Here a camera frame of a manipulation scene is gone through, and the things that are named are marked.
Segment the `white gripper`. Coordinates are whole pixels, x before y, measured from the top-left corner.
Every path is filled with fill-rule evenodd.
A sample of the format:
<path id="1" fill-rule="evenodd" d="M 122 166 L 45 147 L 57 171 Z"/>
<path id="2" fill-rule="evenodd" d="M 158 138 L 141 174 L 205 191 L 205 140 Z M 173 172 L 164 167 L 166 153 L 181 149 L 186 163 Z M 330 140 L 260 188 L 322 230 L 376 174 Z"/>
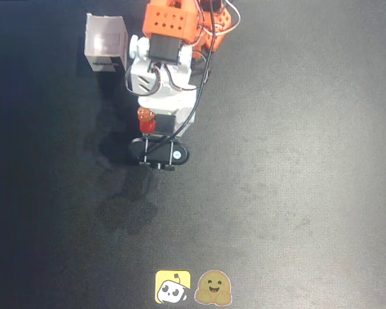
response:
<path id="1" fill-rule="evenodd" d="M 169 97 L 140 97 L 137 110 L 142 133 L 170 136 L 186 121 L 196 103 L 196 90 L 177 91 Z"/>

